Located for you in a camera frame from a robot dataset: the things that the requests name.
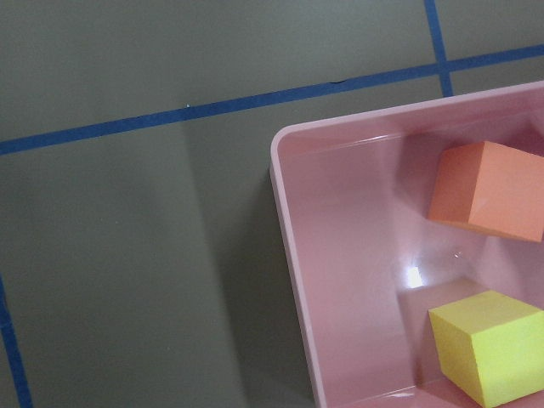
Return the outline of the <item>pink plastic bin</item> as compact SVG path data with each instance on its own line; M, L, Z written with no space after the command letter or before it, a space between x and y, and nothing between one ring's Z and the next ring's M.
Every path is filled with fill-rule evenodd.
M428 310L489 289L543 304L543 246L427 219L443 150L543 152L543 85L306 122L270 146L314 401L471 407L444 378Z

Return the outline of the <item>orange foam block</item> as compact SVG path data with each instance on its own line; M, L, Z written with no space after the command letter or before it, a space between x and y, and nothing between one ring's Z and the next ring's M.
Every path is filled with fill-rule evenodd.
M486 235L542 241L543 158L490 141L443 151L428 219Z

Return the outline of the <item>yellow foam block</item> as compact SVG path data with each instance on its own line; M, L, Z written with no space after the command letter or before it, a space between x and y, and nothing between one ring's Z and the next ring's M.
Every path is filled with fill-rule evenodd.
M442 373L482 407L543 390L543 310L487 291L428 311Z

